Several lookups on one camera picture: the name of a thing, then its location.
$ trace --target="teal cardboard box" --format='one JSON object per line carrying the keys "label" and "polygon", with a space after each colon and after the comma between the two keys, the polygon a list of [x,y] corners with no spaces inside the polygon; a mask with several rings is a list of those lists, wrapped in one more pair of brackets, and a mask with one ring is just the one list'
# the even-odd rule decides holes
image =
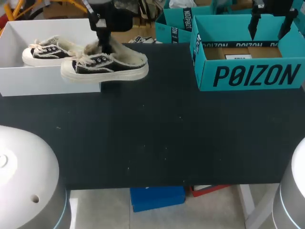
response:
{"label": "teal cardboard box", "polygon": [[170,9],[169,2],[170,0],[166,0],[163,9],[167,25],[186,31],[192,31],[193,16],[215,14],[216,12],[216,0],[212,0],[210,6],[177,9]]}
{"label": "teal cardboard box", "polygon": [[162,13],[155,22],[157,41],[162,43],[189,43],[191,32],[180,30],[166,25],[165,16]]}
{"label": "teal cardboard box", "polygon": [[[190,51],[200,91],[299,88],[305,79],[305,39],[293,23],[278,41],[284,19],[262,14],[252,41],[248,31],[251,15],[195,16]],[[237,47],[258,55],[264,49],[271,55],[276,49],[280,56],[207,58],[211,48],[215,49],[210,53],[215,54]]]}

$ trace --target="white dome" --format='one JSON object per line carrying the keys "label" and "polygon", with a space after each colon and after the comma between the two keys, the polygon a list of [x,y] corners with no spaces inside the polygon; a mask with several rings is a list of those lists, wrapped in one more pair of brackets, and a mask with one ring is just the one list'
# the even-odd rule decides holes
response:
{"label": "white dome", "polygon": [[296,147],[291,161],[295,183],[305,198],[305,138]]}
{"label": "white dome", "polygon": [[0,126],[0,228],[17,229],[51,199],[59,180],[52,149],[40,137]]}

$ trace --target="black table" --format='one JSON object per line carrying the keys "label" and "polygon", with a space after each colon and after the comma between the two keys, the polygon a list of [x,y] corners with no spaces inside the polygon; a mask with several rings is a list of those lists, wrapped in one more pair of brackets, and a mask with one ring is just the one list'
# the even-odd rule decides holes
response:
{"label": "black table", "polygon": [[143,80],[1,98],[0,125],[43,138],[70,189],[280,182],[305,137],[302,89],[200,92],[187,44],[132,47]]}

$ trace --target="shoelace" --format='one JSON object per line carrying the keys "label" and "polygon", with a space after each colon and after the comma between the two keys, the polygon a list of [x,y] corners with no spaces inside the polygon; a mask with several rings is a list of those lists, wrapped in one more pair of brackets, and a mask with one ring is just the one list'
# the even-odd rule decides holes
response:
{"label": "shoelace", "polygon": [[35,40],[34,44],[30,44],[29,48],[34,49],[34,52],[46,52],[46,49],[43,49],[43,46],[41,45],[39,40]]}
{"label": "shoelace", "polygon": [[96,63],[96,61],[91,60],[88,55],[84,54],[84,52],[77,51],[68,51],[68,55],[71,57],[67,57],[67,60],[73,60],[77,63],[86,66],[87,64]]}

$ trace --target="floor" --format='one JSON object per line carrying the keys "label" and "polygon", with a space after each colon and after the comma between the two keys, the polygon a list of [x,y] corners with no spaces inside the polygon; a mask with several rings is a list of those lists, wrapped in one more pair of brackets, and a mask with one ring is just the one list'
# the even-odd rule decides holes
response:
{"label": "floor", "polygon": [[[251,185],[255,204],[268,185]],[[71,192],[71,229],[244,229],[235,186],[193,198],[184,204],[134,213],[128,188]],[[274,229],[269,218],[260,229]]]}

